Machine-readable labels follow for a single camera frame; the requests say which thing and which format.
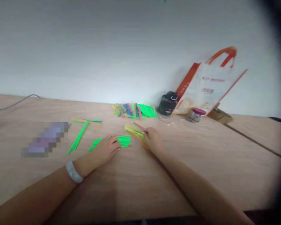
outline red jar lid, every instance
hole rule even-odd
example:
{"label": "red jar lid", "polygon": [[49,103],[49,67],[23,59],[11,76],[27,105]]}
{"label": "red jar lid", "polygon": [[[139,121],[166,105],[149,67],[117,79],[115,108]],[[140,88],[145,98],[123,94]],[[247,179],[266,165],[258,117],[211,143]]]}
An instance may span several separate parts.
{"label": "red jar lid", "polygon": [[206,112],[202,109],[199,109],[199,108],[193,108],[193,111],[199,115],[205,115]]}

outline black bottle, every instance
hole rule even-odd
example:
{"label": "black bottle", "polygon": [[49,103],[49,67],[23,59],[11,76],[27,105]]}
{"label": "black bottle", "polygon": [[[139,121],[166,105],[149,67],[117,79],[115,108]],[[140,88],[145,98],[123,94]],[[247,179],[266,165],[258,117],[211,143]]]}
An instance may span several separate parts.
{"label": "black bottle", "polygon": [[178,94],[177,92],[169,91],[167,94],[161,97],[161,102],[157,111],[165,116],[172,114],[177,105]]}

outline orange bag handle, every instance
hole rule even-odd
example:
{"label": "orange bag handle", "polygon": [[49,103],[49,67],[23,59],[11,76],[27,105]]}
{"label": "orange bag handle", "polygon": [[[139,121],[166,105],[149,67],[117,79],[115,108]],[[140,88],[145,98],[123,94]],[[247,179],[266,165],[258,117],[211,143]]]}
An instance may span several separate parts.
{"label": "orange bag handle", "polygon": [[237,49],[236,47],[234,46],[231,46],[231,47],[228,47],[228,48],[224,48],[222,50],[219,50],[217,53],[215,53],[213,56],[210,57],[210,59],[208,59],[208,61],[206,62],[208,65],[211,65],[211,63],[217,58],[219,57],[221,54],[223,53],[227,53],[229,54],[228,57],[223,61],[223,63],[221,64],[220,67],[224,67],[229,61],[230,59],[233,58],[233,63],[232,63],[232,66],[231,68],[234,66],[234,60],[235,60],[235,57],[236,57],[236,52],[237,52]]}

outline gray wire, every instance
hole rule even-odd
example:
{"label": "gray wire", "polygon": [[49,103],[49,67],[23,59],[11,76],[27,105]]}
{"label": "gray wire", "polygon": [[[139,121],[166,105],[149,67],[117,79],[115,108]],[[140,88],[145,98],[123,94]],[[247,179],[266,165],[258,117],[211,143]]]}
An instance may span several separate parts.
{"label": "gray wire", "polygon": [[8,108],[10,108],[10,107],[13,107],[13,106],[15,106],[15,105],[19,104],[20,102],[24,101],[25,99],[27,99],[27,98],[29,98],[30,96],[33,96],[33,95],[35,95],[35,94],[29,95],[29,96],[27,96],[27,97],[23,98],[22,100],[20,100],[20,101],[18,101],[18,102],[16,102],[16,103],[14,103],[13,105],[8,106],[8,107],[6,107],[6,108],[2,108],[2,109],[0,109],[0,110],[5,110],[5,109],[8,109]]}

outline shopping bag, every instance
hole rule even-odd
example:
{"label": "shopping bag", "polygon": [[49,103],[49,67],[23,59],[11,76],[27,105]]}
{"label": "shopping bag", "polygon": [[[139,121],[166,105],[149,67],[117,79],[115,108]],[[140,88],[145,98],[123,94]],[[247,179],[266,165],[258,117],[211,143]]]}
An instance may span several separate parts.
{"label": "shopping bag", "polygon": [[[176,91],[179,97],[173,113],[186,115],[192,108],[200,108],[207,116],[247,71],[233,69],[236,52],[235,47],[224,48],[206,63],[194,63]],[[212,64],[223,53],[228,54],[223,63]],[[232,65],[225,67],[231,59]]]}

